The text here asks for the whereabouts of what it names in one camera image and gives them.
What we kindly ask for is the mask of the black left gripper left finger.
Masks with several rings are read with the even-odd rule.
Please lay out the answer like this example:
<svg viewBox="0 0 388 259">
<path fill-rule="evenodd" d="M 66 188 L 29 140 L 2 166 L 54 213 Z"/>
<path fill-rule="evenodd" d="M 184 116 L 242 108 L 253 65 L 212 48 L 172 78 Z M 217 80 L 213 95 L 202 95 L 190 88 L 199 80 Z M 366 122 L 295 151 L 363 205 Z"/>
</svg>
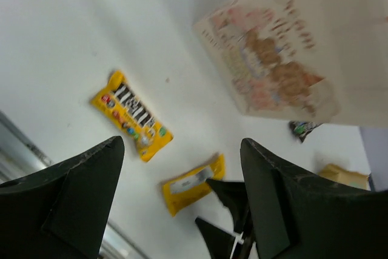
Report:
<svg viewBox="0 0 388 259">
<path fill-rule="evenodd" d="M 97 258 L 124 159 L 113 136 L 1 184 L 1 258 Z"/>
</svg>

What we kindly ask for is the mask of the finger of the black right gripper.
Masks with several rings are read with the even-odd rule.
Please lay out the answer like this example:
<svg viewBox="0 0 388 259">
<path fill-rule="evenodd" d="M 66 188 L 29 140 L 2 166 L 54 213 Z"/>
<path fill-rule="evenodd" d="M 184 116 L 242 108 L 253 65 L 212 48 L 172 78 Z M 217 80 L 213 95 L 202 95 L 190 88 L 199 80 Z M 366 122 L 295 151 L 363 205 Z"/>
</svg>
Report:
<svg viewBox="0 0 388 259">
<path fill-rule="evenodd" d="M 195 219 L 212 259 L 239 258 L 238 243 L 236 237 L 218 227 L 203 220 L 201 217 Z"/>
<path fill-rule="evenodd" d="M 233 231 L 243 232 L 249 216 L 249 203 L 244 182 L 208 178 L 206 183 L 216 193 L 223 206 L 228 208 L 233 220 Z"/>
</svg>

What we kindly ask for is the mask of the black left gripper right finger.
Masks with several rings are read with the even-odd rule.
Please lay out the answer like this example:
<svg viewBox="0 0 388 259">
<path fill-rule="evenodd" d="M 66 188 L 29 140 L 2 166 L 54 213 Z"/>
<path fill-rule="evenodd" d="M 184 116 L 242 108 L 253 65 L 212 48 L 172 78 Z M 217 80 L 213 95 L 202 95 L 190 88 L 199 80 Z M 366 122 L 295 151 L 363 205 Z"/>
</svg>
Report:
<svg viewBox="0 0 388 259">
<path fill-rule="evenodd" d="M 240 157 L 260 258 L 387 257 L 387 192 L 330 181 L 250 138 Z"/>
</svg>

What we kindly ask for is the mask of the yellow snack packet barcode side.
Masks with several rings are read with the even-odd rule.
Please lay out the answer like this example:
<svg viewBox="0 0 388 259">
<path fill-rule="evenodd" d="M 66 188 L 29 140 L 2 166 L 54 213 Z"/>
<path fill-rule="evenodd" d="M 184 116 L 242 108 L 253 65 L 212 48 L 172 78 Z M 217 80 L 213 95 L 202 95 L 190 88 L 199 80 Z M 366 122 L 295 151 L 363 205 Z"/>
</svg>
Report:
<svg viewBox="0 0 388 259">
<path fill-rule="evenodd" d="M 179 211 L 204 198 L 212 191 L 206 181 L 222 180 L 225 174 L 225 157 L 217 153 L 208 163 L 163 182 L 161 192 L 169 214 L 175 217 Z"/>
</svg>

